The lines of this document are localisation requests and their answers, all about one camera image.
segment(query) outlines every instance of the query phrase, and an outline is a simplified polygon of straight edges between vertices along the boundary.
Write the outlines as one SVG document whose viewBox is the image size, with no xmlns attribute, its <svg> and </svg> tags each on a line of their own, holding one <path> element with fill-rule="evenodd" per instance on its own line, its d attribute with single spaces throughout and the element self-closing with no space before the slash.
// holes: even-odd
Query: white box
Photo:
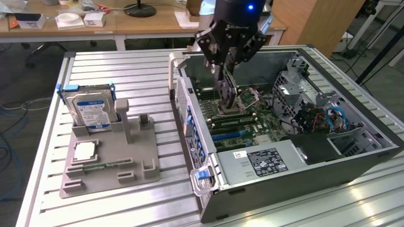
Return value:
<svg viewBox="0 0 404 227">
<path fill-rule="evenodd" d="M 345 32 L 333 52 L 343 52 L 345 50 L 347 44 L 351 42 L 352 38 L 353 38 L 353 36 L 348 32 Z"/>
<path fill-rule="evenodd" d="M 59 30 L 68 30 L 68 29 L 85 27 L 81 17 L 77 17 L 75 20 L 72 20 L 69 22 L 63 22 L 57 17 L 55 18 L 55 20 L 56 20 L 56 25 L 57 25 Z"/>
<path fill-rule="evenodd" d="M 87 27 L 104 27 L 104 13 L 88 13 L 84 17 L 84 24 Z"/>
<path fill-rule="evenodd" d="M 47 19 L 44 14 L 40 15 L 39 19 L 35 20 L 23 20 L 23 18 L 17 17 L 20 28 L 39 28 L 41 29 L 45 25 Z"/>
</svg>

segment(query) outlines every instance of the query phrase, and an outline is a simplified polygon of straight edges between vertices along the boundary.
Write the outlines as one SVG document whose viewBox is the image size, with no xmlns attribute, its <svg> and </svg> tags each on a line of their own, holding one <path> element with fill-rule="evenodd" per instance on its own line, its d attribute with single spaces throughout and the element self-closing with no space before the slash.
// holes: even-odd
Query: table leg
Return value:
<svg viewBox="0 0 404 227">
<path fill-rule="evenodd" d="M 404 57 L 404 49 L 400 51 L 400 53 L 397 53 L 397 55 L 395 56 L 395 58 L 391 60 L 389 62 L 389 66 L 395 67 L 395 65 L 397 64 L 399 60 Z"/>
<path fill-rule="evenodd" d="M 380 36 L 385 32 L 385 28 L 392 24 L 392 18 L 396 16 L 396 14 L 400 12 L 404 6 L 397 7 L 396 11 L 391 14 L 391 16 L 387 18 L 385 23 L 383 24 L 381 28 L 379 29 L 377 33 L 375 34 L 369 44 L 367 45 L 368 49 L 373 48 L 375 43 L 380 39 Z"/>
<path fill-rule="evenodd" d="M 113 37 L 115 39 L 115 44 L 116 44 L 116 50 L 117 51 L 125 51 L 127 48 L 125 48 L 125 35 L 115 35 Z"/>
<path fill-rule="evenodd" d="M 280 38 L 283 37 L 284 31 L 275 31 L 275 35 L 271 37 L 269 46 L 277 46 Z"/>
<path fill-rule="evenodd" d="M 375 13 L 375 15 L 371 15 L 371 16 L 368 17 L 368 19 L 367 19 L 364 25 L 360 27 L 360 30 L 359 30 L 357 34 L 355 35 L 355 37 L 353 37 L 353 39 L 352 39 L 352 41 L 351 41 L 351 43 L 349 43 L 349 45 L 348 45 L 348 49 L 349 49 L 349 50 L 353 49 L 356 43 L 359 42 L 359 39 L 361 38 L 363 34 L 365 33 L 365 31 L 367 31 L 367 29 L 368 29 L 368 27 L 369 27 L 369 25 L 371 25 L 371 23 L 372 23 L 375 17 L 377 16 L 380 10 L 383 9 L 383 6 L 384 6 L 384 3 L 383 3 L 383 2 L 379 2 L 377 6 L 376 6 L 376 13 Z"/>
</svg>

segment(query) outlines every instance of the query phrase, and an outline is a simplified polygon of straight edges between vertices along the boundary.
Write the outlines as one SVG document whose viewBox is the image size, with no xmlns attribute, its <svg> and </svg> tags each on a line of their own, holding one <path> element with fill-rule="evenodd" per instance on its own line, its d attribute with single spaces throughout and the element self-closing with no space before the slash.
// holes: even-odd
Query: warning label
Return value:
<svg viewBox="0 0 404 227">
<path fill-rule="evenodd" d="M 251 152 L 247 155 L 255 173 L 259 177 L 276 174 L 288 170 L 283 158 L 280 157 L 275 148 Z"/>
</svg>

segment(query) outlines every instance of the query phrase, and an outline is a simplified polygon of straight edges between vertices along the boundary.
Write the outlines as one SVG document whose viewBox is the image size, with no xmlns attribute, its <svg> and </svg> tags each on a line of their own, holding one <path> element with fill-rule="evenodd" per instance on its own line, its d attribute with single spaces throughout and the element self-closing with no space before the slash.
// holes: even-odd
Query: workbench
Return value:
<svg viewBox="0 0 404 227">
<path fill-rule="evenodd" d="M 401 121 L 316 49 L 297 47 L 308 52 L 404 139 Z M 200 223 L 168 97 L 168 54 L 176 51 L 185 49 L 67 53 L 57 83 L 63 86 L 69 83 L 96 85 L 112 81 L 116 84 L 117 99 L 129 100 L 128 117 L 136 117 L 141 113 L 151 114 L 155 120 L 161 180 L 84 196 L 60 198 L 72 118 L 55 93 L 17 226 L 331 227 L 377 226 L 387 223 L 389 226 L 404 226 L 404 153 L 375 166 L 348 184 L 217 222 Z M 323 91 L 333 90 L 312 69 L 309 79 Z"/>
<path fill-rule="evenodd" d="M 95 0 L 95 3 L 108 8 L 121 9 L 132 4 L 133 0 Z M 47 6 L 40 0 L 29 0 L 31 12 L 41 13 L 51 19 L 47 20 L 43 29 L 21 29 L 20 27 L 9 29 L 8 21 L 13 19 L 13 16 L 7 16 L 0 20 L 0 43 L 115 40 L 117 50 L 124 51 L 125 39 L 193 37 L 197 29 L 183 29 L 175 17 L 175 11 L 185 11 L 185 6 L 175 0 L 160 0 L 159 3 L 152 4 L 157 10 L 152 17 L 131 17 L 123 10 L 116 10 L 105 15 L 104 27 L 60 31 L 52 18 L 57 16 L 59 10 L 68 9 L 68 6 Z M 267 33 L 273 36 L 269 45 L 279 44 L 285 29 L 285 25 L 273 17 Z"/>
</svg>

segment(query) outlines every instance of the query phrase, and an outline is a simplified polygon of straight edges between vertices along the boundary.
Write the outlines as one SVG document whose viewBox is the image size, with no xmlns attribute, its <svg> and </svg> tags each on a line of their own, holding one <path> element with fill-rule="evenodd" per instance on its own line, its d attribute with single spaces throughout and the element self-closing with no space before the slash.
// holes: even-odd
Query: hard drive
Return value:
<svg viewBox="0 0 404 227">
<path fill-rule="evenodd" d="M 111 130 L 111 123 L 119 121 L 113 84 L 67 85 L 59 95 L 69 109 L 75 126 L 85 126 L 89 132 Z"/>
</svg>

